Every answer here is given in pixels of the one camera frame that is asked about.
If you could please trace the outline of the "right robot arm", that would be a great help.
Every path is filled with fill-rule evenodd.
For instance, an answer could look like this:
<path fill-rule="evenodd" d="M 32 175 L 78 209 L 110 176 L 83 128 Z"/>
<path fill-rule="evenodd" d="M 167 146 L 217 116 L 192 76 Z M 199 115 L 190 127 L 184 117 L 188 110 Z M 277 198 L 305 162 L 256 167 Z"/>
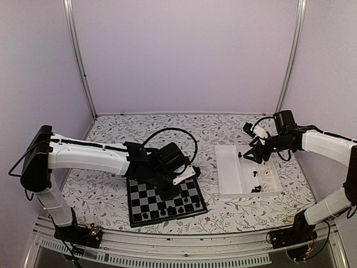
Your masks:
<path fill-rule="evenodd" d="M 356 140 L 323 131 L 315 125 L 301 126 L 290 110 L 279 111 L 270 119 L 275 125 L 275 135 L 260 127 L 264 118 L 243 126 L 244 132 L 253 139 L 250 150 L 243 155 L 245 159 L 261 164 L 268 161 L 273 153 L 280 155 L 285 151 L 291 155 L 301 151 L 308 154 L 308 160 L 314 164 L 323 165 L 314 168 L 307 160 L 300 160 L 302 167 L 315 173 L 322 172 L 320 182 L 332 181 L 328 172 L 338 177 L 329 195 L 295 215 L 288 238 L 292 243 L 301 243 L 314 225 L 343 213 L 347 213 L 348 217 L 356 213 Z"/>

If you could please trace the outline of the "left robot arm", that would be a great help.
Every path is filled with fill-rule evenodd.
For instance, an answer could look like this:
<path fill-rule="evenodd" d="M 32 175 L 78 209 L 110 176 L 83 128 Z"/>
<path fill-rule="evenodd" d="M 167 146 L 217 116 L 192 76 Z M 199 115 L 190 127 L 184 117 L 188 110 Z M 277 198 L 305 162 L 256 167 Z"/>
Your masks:
<path fill-rule="evenodd" d="M 15 168 L 22 164 L 16 175 Z M 170 143 L 161 149 L 145 148 L 142 143 L 95 143 L 67 138 L 43 125 L 26 152 L 11 167 L 9 176 L 17 176 L 21 185 L 38 198 L 70 242 L 79 242 L 83 230 L 76 225 L 73 209 L 64 201 L 51 172 L 55 169 L 104 171 L 150 183 L 170 196 L 176 196 L 178 176 L 190 162 L 181 150 Z"/>

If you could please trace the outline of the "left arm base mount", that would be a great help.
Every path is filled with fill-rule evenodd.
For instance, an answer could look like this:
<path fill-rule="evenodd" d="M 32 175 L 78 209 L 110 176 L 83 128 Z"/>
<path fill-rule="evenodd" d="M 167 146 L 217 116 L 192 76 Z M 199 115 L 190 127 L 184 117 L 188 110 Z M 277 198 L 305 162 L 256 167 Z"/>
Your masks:
<path fill-rule="evenodd" d="M 70 244 L 99 248 L 102 236 L 103 232 L 101 227 L 93 226 L 88 228 L 75 225 L 58 227 L 55 225 L 54 237 Z"/>

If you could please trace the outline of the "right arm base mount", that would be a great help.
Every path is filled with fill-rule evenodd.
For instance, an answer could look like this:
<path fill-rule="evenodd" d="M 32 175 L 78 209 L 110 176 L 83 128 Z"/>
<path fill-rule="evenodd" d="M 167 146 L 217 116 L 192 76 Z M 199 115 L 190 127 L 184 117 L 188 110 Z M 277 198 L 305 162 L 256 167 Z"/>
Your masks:
<path fill-rule="evenodd" d="M 316 246 L 315 225 L 306 227 L 274 228 L 266 240 L 274 249 L 294 246 L 287 250 L 287 256 L 294 262 L 306 261 Z"/>

